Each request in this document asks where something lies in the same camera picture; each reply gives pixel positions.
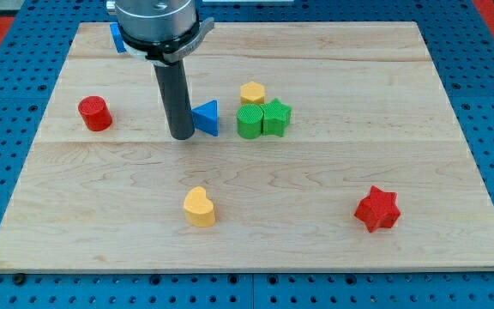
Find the blue block behind arm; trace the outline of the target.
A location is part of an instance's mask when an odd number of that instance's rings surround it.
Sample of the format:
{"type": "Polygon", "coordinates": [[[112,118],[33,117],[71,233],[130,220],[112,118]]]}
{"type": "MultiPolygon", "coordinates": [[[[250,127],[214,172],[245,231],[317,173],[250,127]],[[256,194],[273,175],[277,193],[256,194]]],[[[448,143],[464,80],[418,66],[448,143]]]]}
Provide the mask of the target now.
{"type": "Polygon", "coordinates": [[[126,48],[124,47],[124,42],[117,22],[113,22],[110,24],[110,31],[117,53],[126,52],[126,48]]]}

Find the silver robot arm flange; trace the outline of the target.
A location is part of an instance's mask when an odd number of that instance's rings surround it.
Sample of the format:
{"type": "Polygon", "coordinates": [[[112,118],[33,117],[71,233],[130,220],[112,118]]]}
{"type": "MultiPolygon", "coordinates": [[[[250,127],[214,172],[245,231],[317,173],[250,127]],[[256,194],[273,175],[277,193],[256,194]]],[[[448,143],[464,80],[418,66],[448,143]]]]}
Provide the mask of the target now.
{"type": "Polygon", "coordinates": [[[193,53],[214,29],[214,18],[201,20],[194,0],[107,0],[130,56],[168,67],[193,53]]]}

